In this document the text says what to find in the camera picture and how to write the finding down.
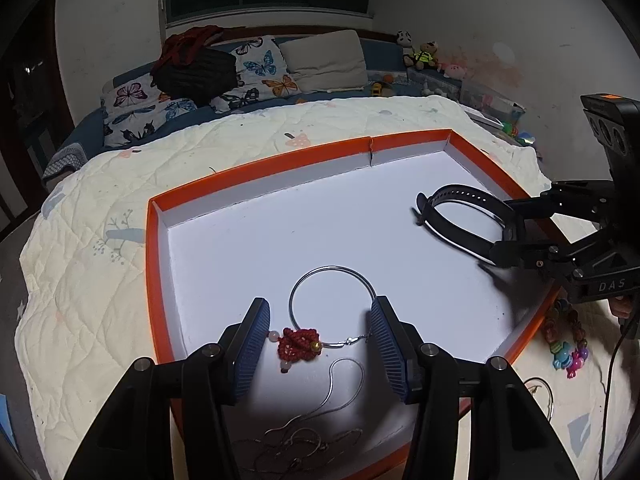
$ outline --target butterfly print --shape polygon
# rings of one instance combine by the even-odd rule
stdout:
[[[185,112],[193,112],[196,109],[195,103],[191,99],[182,99],[180,101],[171,102],[167,108],[164,109],[166,112],[165,119],[168,121],[169,119],[173,119],[178,113],[180,109]]]
[[[231,94],[222,94],[220,97],[229,103],[230,110],[237,110],[242,106],[257,103],[259,95],[260,91],[257,88],[251,88],[244,94],[244,97]]]
[[[271,88],[273,95],[275,95],[276,97],[281,97],[283,93],[285,95],[290,95],[292,91],[295,92],[296,90],[298,90],[298,85],[296,85],[293,82],[293,79],[286,74],[282,76],[282,81],[263,79],[262,84],[267,85],[269,88]]]
[[[148,114],[156,109],[156,105],[151,105],[146,108],[137,108],[136,110],[132,110],[130,112],[126,112],[122,115],[117,116],[111,124],[120,124],[122,121],[129,119],[130,117],[135,116],[136,114]]]
[[[236,55],[244,56],[244,54],[249,52],[250,48],[258,48],[259,46],[262,46],[262,38],[256,38],[255,40],[251,40],[248,43],[239,46],[236,48]]]
[[[264,53],[262,64],[253,61],[245,61],[243,65],[247,70],[255,72],[255,75],[264,77],[267,75],[267,72],[271,75],[276,75],[276,66],[273,64],[273,54],[271,53],[271,50],[267,50],[267,52]]]
[[[117,107],[123,103],[125,106],[130,106],[135,104],[136,101],[144,101],[145,99],[146,94],[142,89],[142,85],[137,82],[131,83],[130,85],[118,88],[118,91],[116,92],[116,101],[113,103],[113,106]]]
[[[142,133],[138,132],[137,134],[135,134],[131,130],[121,130],[121,132],[122,136],[125,139],[127,139],[129,142],[133,142],[134,140],[140,140],[148,137],[149,135],[154,133],[155,130],[156,129],[154,128],[154,122],[151,121],[150,123],[145,124],[145,127],[142,129]]]

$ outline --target human hand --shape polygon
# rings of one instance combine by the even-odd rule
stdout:
[[[616,298],[610,298],[609,308],[614,316],[628,319],[632,310],[631,297],[618,296]]]

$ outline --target butterfly pillow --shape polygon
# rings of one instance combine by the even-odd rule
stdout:
[[[165,122],[196,109],[190,99],[171,98],[145,74],[100,98],[104,145],[115,147],[153,134]]]
[[[236,56],[238,86],[211,100],[216,113],[300,93],[273,36],[255,38],[232,53]]]

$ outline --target pink plush toy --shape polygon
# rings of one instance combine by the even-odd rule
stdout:
[[[452,79],[462,80],[466,75],[466,68],[460,65],[447,65],[444,69],[444,77],[450,77]]]
[[[582,368],[584,365],[584,359],[580,357],[580,352],[575,350],[571,354],[572,363],[566,368],[566,378],[573,379],[575,377],[575,371]]]

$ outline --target black bag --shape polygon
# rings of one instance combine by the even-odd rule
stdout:
[[[238,86],[235,56],[211,48],[201,48],[187,65],[165,63],[153,78],[153,84],[171,99],[189,98],[197,107]]]

